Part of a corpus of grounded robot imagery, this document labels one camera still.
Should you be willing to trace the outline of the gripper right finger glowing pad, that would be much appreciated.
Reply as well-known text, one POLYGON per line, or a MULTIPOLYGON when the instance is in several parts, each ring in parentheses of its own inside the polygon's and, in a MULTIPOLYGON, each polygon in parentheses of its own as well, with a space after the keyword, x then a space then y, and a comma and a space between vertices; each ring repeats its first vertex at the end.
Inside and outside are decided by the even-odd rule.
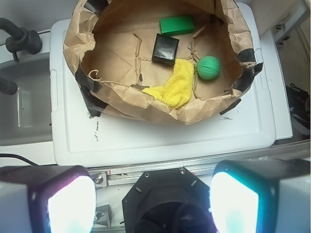
POLYGON ((309 233, 311 163, 223 160, 214 169, 209 199, 220 233, 309 233))

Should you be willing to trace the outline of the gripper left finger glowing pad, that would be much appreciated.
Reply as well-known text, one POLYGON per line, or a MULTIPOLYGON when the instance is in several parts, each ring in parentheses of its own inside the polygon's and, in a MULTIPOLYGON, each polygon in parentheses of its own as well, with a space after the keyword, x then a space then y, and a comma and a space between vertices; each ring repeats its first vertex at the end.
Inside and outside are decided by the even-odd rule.
POLYGON ((83 166, 0 169, 2 233, 89 233, 95 210, 95 183, 83 166))

